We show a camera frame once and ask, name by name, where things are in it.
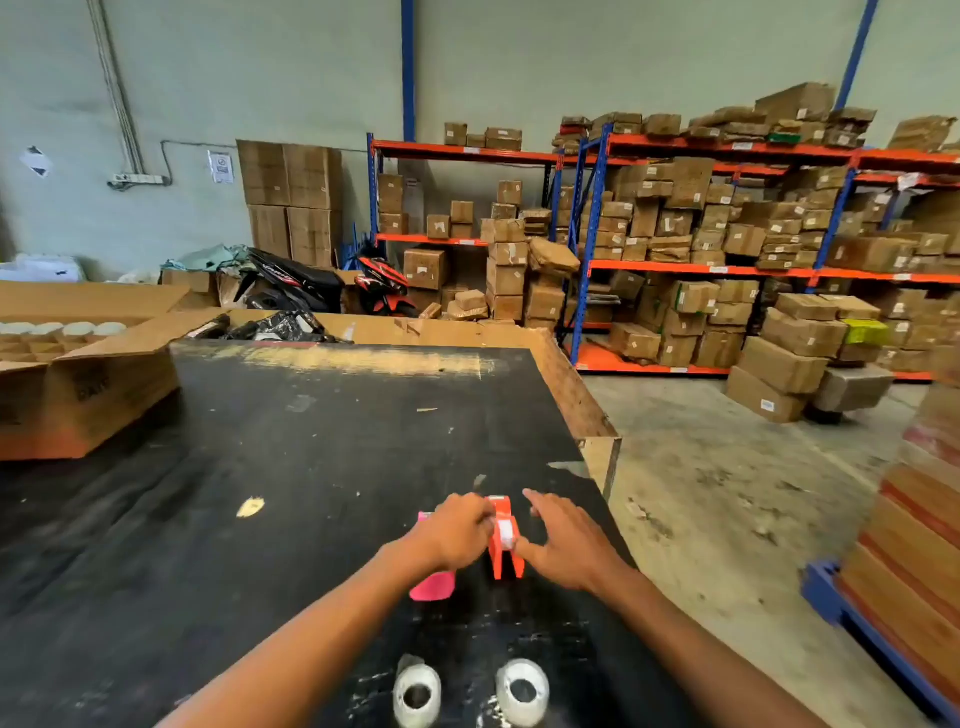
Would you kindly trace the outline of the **wide blue orange shelving rack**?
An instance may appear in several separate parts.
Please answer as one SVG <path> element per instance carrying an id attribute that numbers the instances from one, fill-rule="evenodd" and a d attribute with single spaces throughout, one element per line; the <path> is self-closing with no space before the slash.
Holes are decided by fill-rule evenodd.
<path id="1" fill-rule="evenodd" d="M 802 168 L 826 166 L 840 169 L 843 182 L 836 206 L 846 204 L 855 188 L 866 186 L 887 189 L 891 205 L 910 191 L 930 191 L 937 188 L 960 190 L 960 151 L 925 152 L 917 150 L 878 150 L 841 148 L 817 145 L 787 145 L 773 142 L 713 143 L 701 137 L 649 137 L 644 134 L 616 134 L 614 123 L 601 127 L 595 139 L 582 140 L 577 158 L 574 202 L 587 200 L 584 185 L 592 192 L 599 191 L 606 180 L 609 166 L 645 165 L 656 153 L 672 157 L 691 157 L 714 160 L 716 172 L 730 173 L 738 183 L 743 176 L 782 177 Z M 594 374 L 678 375 L 717 378 L 728 372 L 726 368 L 708 368 L 689 365 L 666 367 L 615 361 L 612 354 L 600 354 L 598 345 L 590 345 L 583 334 L 587 310 L 588 286 L 595 271 L 628 271 L 665 273 L 687 277 L 715 278 L 788 278 L 807 283 L 811 293 L 823 281 L 877 282 L 885 285 L 929 288 L 952 286 L 960 289 L 958 273 L 873 272 L 859 269 L 829 267 L 830 249 L 838 230 L 842 213 L 835 210 L 823 235 L 821 248 L 812 267 L 758 268 L 756 265 L 713 265 L 692 262 L 655 262 L 601 259 L 594 262 L 599 213 L 592 212 L 587 221 L 585 237 L 586 261 L 582 263 L 577 306 L 568 342 L 570 363 L 581 372 Z"/>

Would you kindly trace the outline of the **black and red motorcycle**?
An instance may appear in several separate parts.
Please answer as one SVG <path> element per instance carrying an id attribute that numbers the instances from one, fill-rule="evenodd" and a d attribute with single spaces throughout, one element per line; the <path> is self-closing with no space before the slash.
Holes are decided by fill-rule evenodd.
<path id="1" fill-rule="evenodd" d="M 355 258 L 358 269 L 351 281 L 340 270 L 313 268 L 267 251 L 250 249 L 250 270 L 242 273 L 231 303 L 244 309 L 347 313 L 350 301 L 361 314 L 392 318 L 417 318 L 406 277 L 365 245 Z"/>

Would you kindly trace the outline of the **teal cloth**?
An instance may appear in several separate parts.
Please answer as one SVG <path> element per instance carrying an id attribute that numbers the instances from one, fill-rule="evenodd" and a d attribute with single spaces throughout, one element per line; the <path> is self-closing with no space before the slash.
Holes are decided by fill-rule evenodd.
<path id="1" fill-rule="evenodd" d="M 179 271 L 187 273 L 228 273 L 254 272 L 250 261 L 249 248 L 244 245 L 217 245 L 187 253 L 180 258 L 171 258 L 160 266 L 161 271 Z"/>

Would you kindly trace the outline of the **grey wall conduit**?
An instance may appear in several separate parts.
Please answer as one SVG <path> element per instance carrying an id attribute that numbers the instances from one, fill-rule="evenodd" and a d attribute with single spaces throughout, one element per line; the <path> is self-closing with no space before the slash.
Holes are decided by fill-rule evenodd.
<path id="1" fill-rule="evenodd" d="M 143 175 L 146 173 L 143 155 L 119 72 L 104 0 L 85 0 L 85 3 L 102 68 L 102 77 L 116 119 L 128 172 L 133 175 Z"/>

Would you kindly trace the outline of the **orange tape dispenser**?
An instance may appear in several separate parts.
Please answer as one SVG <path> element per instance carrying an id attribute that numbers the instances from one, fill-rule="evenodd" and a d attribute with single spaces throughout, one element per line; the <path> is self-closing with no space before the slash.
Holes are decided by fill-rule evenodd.
<path id="1" fill-rule="evenodd" d="M 486 498 L 494 508 L 493 530 L 487 542 L 487 553 L 495 580 L 501 580 L 506 564 L 510 564 L 515 579 L 522 579 L 525 561 L 515 551 L 520 538 L 520 528 L 513 514 L 510 497 L 489 495 Z"/>

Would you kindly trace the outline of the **tall stack of brown boxes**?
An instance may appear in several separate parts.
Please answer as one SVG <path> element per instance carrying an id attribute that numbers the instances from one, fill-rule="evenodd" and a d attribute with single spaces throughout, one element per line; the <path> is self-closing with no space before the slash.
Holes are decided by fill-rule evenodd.
<path id="1" fill-rule="evenodd" d="M 567 287 L 581 260 L 563 244 L 528 236 L 521 219 L 484 219 L 486 306 L 493 321 L 554 331 L 567 309 Z"/>

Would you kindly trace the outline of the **black plastic bag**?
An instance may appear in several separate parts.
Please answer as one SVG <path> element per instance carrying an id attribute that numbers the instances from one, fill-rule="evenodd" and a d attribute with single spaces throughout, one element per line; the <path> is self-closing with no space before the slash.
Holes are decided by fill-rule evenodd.
<path id="1" fill-rule="evenodd" d="M 225 341 L 282 342 L 352 345 L 330 333 L 311 313 L 280 311 L 265 319 L 234 325 L 222 335 Z"/>

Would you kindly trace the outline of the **stack of large cardboard cartons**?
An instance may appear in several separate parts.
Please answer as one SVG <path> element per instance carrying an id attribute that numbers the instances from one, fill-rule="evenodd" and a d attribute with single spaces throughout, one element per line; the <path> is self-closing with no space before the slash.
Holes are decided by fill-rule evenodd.
<path id="1" fill-rule="evenodd" d="M 245 139 L 236 145 L 253 248 L 335 269 L 343 241 L 342 151 Z"/>

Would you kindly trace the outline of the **pallet load of striped cartons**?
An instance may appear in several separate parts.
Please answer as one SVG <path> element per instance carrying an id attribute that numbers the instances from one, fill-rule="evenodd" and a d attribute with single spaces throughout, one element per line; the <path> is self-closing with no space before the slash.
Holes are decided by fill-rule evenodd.
<path id="1" fill-rule="evenodd" d="M 960 713 L 960 364 L 902 435 L 838 589 Z"/>

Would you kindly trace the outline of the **floor pile of brown boxes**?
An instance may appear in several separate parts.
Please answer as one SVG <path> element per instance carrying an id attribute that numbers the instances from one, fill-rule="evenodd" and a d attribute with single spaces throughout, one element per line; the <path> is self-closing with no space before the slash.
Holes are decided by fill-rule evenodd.
<path id="1" fill-rule="evenodd" d="M 847 327 L 840 320 L 848 318 L 882 321 L 881 310 L 859 297 L 779 295 L 760 333 L 747 338 L 730 367 L 726 396 L 775 424 L 837 424 L 858 412 L 817 416 L 807 410 L 828 367 L 879 367 L 882 346 L 843 345 Z"/>

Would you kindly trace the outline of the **person's right hand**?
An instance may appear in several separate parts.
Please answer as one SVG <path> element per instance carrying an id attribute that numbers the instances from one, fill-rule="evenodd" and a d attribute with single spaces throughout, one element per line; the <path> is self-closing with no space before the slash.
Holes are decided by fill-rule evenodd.
<path id="1" fill-rule="evenodd" d="M 548 570 L 537 572 L 553 583 L 602 597 L 628 564 L 607 539 L 603 529 L 580 506 L 554 493 L 524 489 L 531 514 L 542 521 L 551 550 Z"/>

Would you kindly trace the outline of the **person's left hand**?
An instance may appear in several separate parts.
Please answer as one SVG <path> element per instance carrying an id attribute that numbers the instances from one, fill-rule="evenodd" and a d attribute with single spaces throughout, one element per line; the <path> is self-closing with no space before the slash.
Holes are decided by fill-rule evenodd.
<path id="1" fill-rule="evenodd" d="M 454 498 L 450 494 L 426 520 L 420 521 L 399 542 L 399 561 L 415 577 L 461 570 L 479 557 L 454 556 Z"/>

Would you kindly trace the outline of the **blue pallet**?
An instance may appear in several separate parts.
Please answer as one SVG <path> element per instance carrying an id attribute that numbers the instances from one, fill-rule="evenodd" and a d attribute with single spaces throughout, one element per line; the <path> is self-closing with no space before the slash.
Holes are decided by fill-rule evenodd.
<path id="1" fill-rule="evenodd" d="M 905 648 L 883 637 L 865 611 L 840 592 L 838 576 L 837 562 L 810 562 L 802 571 L 799 593 L 822 620 L 852 637 L 934 728 L 960 728 L 960 708 L 921 674 L 918 659 L 907 657 Z"/>

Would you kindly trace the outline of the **person's right forearm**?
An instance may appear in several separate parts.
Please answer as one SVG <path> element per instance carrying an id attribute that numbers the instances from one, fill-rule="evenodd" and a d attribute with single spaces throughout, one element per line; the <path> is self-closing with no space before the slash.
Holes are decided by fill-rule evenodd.
<path id="1" fill-rule="evenodd" d="M 617 613 L 713 728 L 830 728 L 804 703 L 616 561 L 590 569 L 580 588 Z"/>

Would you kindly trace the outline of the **boxes on wide rack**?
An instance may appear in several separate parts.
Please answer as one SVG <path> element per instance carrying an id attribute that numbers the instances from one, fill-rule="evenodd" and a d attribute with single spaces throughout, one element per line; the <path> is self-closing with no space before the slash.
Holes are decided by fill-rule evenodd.
<path id="1" fill-rule="evenodd" d="M 891 204 L 887 189 L 854 188 L 836 205 L 844 174 L 814 166 L 784 176 L 716 172 L 714 160 L 657 152 L 645 165 L 607 167 L 586 200 L 574 201 L 583 140 L 613 123 L 617 135 L 701 138 L 710 143 L 773 142 L 844 150 L 960 151 L 958 115 L 898 121 L 887 142 L 868 144 L 878 111 L 834 109 L 836 90 L 804 82 L 746 105 L 727 105 L 690 119 L 673 113 L 613 111 L 596 118 L 562 117 L 552 145 L 567 161 L 556 185 L 556 240 L 587 261 L 591 213 L 599 213 L 594 262 L 654 261 L 757 268 L 810 268 L 833 212 L 842 213 L 826 265 L 872 272 L 960 270 L 960 190 L 910 191 Z M 558 344 L 569 355 L 581 271 L 566 287 Z M 788 277 L 686 276 L 595 271 L 586 292 L 583 337 L 614 361 L 666 367 L 726 368 L 761 332 L 782 294 L 857 297 L 880 310 L 890 330 L 878 361 L 897 381 L 927 383 L 960 347 L 960 289 L 897 286 L 876 281 L 824 280 L 807 292 Z"/>

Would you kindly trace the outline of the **yellow-green packet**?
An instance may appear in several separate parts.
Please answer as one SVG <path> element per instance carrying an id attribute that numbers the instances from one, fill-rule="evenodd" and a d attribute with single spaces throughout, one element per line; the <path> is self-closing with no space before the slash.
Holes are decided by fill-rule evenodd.
<path id="1" fill-rule="evenodd" d="M 841 319 L 846 326 L 844 346 L 882 347 L 889 340 L 889 326 L 876 319 Z"/>

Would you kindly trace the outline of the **boxes on narrow rack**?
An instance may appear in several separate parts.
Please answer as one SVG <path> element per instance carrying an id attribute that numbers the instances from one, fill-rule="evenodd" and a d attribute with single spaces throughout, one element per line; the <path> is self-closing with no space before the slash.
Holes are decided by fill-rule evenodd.
<path id="1" fill-rule="evenodd" d="M 446 122 L 438 143 L 391 141 L 366 135 L 370 241 L 380 252 L 393 245 L 436 244 L 469 248 L 484 245 L 481 221 L 517 217 L 523 182 L 502 179 L 486 202 L 463 195 L 447 197 L 446 206 L 427 200 L 430 163 L 538 168 L 542 174 L 538 206 L 558 212 L 556 186 L 568 160 L 563 148 L 552 152 L 523 148 L 523 133 L 511 127 L 471 128 Z"/>

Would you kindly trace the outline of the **slanted blue steel column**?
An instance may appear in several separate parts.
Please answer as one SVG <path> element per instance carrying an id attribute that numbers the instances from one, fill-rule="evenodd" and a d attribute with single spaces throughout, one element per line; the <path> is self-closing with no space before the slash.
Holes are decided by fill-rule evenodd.
<path id="1" fill-rule="evenodd" d="M 846 107 L 849 103 L 879 6 L 880 0 L 865 0 L 856 34 L 849 51 L 846 68 L 835 98 L 835 111 Z"/>

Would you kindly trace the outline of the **narrow blue orange shelving rack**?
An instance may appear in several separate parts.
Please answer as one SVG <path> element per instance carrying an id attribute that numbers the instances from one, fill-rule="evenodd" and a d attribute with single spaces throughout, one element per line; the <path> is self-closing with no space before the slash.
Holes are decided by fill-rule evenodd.
<path id="1" fill-rule="evenodd" d="M 400 282 L 407 292 L 435 294 L 437 300 L 426 308 L 427 318 L 496 325 L 502 329 L 507 324 L 522 322 L 522 310 L 536 292 L 560 294 L 559 290 L 545 285 L 530 286 L 528 282 L 531 245 L 555 241 L 557 201 L 550 206 L 525 208 L 522 182 L 509 178 L 499 182 L 497 201 L 485 218 L 477 217 L 471 200 L 454 200 L 447 212 L 423 216 L 422 232 L 410 234 L 409 216 L 404 210 L 406 177 L 385 173 L 384 158 L 537 164 L 549 175 L 558 166 L 557 155 L 512 148 L 378 141 L 372 135 L 367 137 L 371 241 L 376 243 L 379 252 L 385 253 L 393 246 L 400 254 L 400 271 L 389 274 L 391 281 Z M 455 250 L 482 253 L 485 280 L 480 287 L 457 292 L 450 299 L 452 308 L 440 307 L 438 300 L 448 284 Z"/>

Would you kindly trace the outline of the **white plastic sack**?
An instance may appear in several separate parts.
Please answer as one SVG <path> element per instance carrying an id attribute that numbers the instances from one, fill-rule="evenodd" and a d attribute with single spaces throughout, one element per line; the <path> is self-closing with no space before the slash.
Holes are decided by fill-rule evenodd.
<path id="1" fill-rule="evenodd" d="M 82 284 L 87 280 L 74 257 L 20 252 L 11 261 L 0 262 L 0 282 Z"/>

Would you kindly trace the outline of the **grey wrapped box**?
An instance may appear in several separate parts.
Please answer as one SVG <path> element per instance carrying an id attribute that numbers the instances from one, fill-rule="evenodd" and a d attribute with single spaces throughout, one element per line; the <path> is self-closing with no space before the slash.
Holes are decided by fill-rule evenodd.
<path id="1" fill-rule="evenodd" d="M 840 416 L 879 405 L 894 383 L 894 374 L 873 365 L 827 367 L 806 410 L 817 416 Z"/>

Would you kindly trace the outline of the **pink plastic tool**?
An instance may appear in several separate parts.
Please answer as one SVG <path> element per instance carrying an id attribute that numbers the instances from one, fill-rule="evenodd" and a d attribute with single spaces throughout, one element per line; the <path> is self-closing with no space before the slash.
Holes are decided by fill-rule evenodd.
<path id="1" fill-rule="evenodd" d="M 435 571 L 409 590 L 409 598 L 417 603 L 446 601 L 456 588 L 456 569 Z"/>

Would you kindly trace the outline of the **person's left forearm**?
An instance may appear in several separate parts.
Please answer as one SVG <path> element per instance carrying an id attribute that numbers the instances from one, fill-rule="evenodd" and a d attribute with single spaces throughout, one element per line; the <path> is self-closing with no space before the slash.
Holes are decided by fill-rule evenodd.
<path id="1" fill-rule="evenodd" d="M 436 556 L 413 534 L 388 542 L 155 728 L 304 728 Z"/>

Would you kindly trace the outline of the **white tape roll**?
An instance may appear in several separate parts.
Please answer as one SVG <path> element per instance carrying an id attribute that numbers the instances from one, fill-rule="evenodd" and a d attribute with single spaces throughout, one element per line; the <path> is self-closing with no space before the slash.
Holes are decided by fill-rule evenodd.
<path id="1" fill-rule="evenodd" d="M 442 707 L 442 681 L 420 657 L 404 654 L 392 690 L 393 717 L 398 728 L 433 728 Z"/>
<path id="2" fill-rule="evenodd" d="M 497 672 L 496 700 L 510 728 L 538 728 L 546 718 L 550 685 L 545 671 L 534 661 L 514 658 Z"/>

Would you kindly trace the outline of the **large open cardboard box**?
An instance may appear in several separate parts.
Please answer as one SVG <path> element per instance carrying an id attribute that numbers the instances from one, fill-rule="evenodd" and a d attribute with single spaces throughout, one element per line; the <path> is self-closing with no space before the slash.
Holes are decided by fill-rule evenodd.
<path id="1" fill-rule="evenodd" d="M 223 312 L 187 285 L 0 281 L 0 462 L 83 458 L 180 386 L 171 342 Z M 125 332 L 66 339 L 64 325 Z"/>

